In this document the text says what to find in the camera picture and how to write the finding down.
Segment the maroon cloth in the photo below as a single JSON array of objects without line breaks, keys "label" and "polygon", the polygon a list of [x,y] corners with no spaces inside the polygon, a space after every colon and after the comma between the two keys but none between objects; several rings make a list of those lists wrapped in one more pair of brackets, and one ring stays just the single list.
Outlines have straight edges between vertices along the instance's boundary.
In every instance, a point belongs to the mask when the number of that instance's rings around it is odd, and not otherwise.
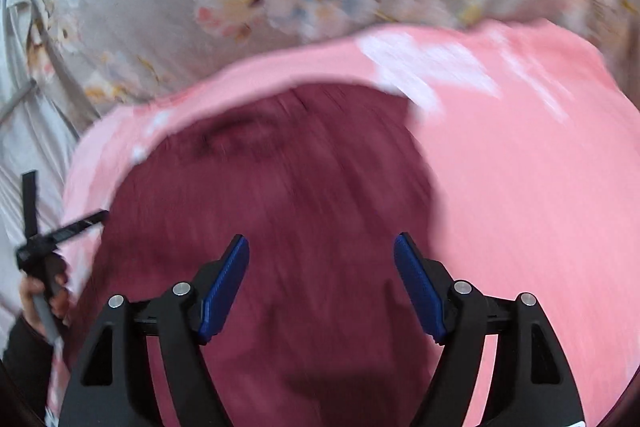
[{"label": "maroon cloth", "polygon": [[[427,248],[432,199],[407,108],[310,84],[166,138],[117,191],[66,359],[111,295],[158,296],[242,233],[245,279],[203,349],[236,427],[407,427],[430,379],[427,339],[392,248],[403,231]],[[156,346],[150,357],[176,425]]]}]

